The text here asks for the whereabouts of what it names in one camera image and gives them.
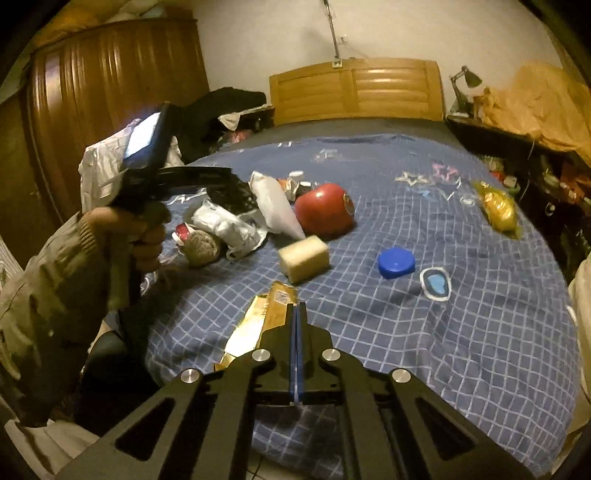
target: blue plastic lid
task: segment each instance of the blue plastic lid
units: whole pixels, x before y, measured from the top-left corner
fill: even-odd
[[[404,248],[392,247],[380,253],[378,269],[383,278],[402,277],[414,272],[414,255]]]

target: wardrobe door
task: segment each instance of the wardrobe door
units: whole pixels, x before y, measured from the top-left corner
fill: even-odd
[[[21,267],[59,227],[22,121],[21,93],[0,105],[0,236]]]
[[[63,219],[80,209],[84,150],[163,102],[209,91],[197,22],[154,18],[102,25],[34,53],[28,82],[34,144]]]

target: blue checkered bedsheet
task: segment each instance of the blue checkered bedsheet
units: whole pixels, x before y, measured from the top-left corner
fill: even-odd
[[[489,175],[466,152],[403,135],[318,138],[212,155],[201,165],[253,170],[343,186],[356,228],[330,242],[332,269],[299,287],[309,320],[366,367],[408,368],[535,474],[560,451],[578,384],[576,331],[561,272],[520,214],[522,238],[483,217],[471,180]],[[169,206],[171,232],[189,202]],[[378,254],[409,249],[416,272],[386,280]],[[164,255],[174,254],[168,240]],[[210,372],[254,295],[285,281],[272,239],[238,262],[178,269],[124,315],[152,376],[165,383],[188,367]],[[441,267],[448,301],[429,300],[420,271]],[[260,408],[253,447],[319,478],[342,476],[331,407]]]

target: sponge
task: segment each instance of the sponge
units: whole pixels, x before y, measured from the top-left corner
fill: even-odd
[[[309,236],[279,250],[279,266],[293,284],[308,280],[330,267],[329,246]]]

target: sleeve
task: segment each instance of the sleeve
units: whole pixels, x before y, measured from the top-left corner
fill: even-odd
[[[106,314],[108,263],[80,215],[0,296],[0,393],[25,426],[45,425],[75,385]]]

